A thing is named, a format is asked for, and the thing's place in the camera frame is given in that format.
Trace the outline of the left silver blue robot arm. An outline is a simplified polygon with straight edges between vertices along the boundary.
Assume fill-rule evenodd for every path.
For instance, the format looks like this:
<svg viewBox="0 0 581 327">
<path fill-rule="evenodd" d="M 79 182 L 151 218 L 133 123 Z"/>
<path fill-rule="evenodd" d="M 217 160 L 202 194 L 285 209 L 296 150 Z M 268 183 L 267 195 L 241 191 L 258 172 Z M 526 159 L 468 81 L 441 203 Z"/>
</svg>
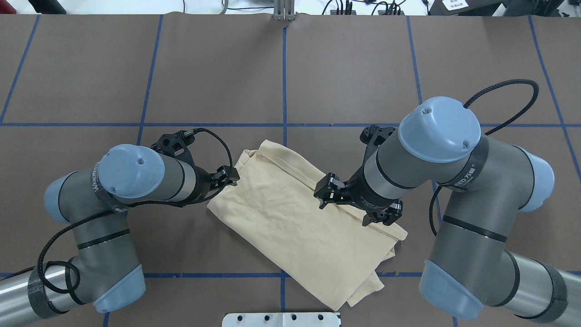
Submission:
<svg viewBox="0 0 581 327">
<path fill-rule="evenodd" d="M 101 314 L 143 296 L 146 285 L 127 211 L 148 203 L 184 207 L 207 201 L 239 174 L 230 165 L 207 173 L 186 145 L 121 144 L 93 168 L 76 170 L 45 191 L 46 211 L 66 227 L 36 264 L 1 281 L 1 325 L 22 327 L 93 304 Z"/>
</svg>

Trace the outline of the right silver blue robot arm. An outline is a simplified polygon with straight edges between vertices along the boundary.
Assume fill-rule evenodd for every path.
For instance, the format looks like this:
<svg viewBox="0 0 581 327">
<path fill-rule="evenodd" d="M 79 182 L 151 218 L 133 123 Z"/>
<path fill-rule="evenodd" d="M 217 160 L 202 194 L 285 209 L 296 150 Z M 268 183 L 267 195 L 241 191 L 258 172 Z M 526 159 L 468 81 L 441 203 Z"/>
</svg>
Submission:
<svg viewBox="0 0 581 327">
<path fill-rule="evenodd" d="M 315 186 L 329 203 L 365 211 L 363 226 L 392 225 L 401 197 L 432 180 L 452 194 L 419 284 L 433 306 L 475 320 L 485 306 L 558 327 L 580 325 L 580 277 L 506 249 L 518 213 L 538 209 L 554 188 L 550 164 L 481 132 L 461 102 L 438 96 L 395 130 L 361 135 L 362 166 L 346 182 L 332 173 Z"/>
</svg>

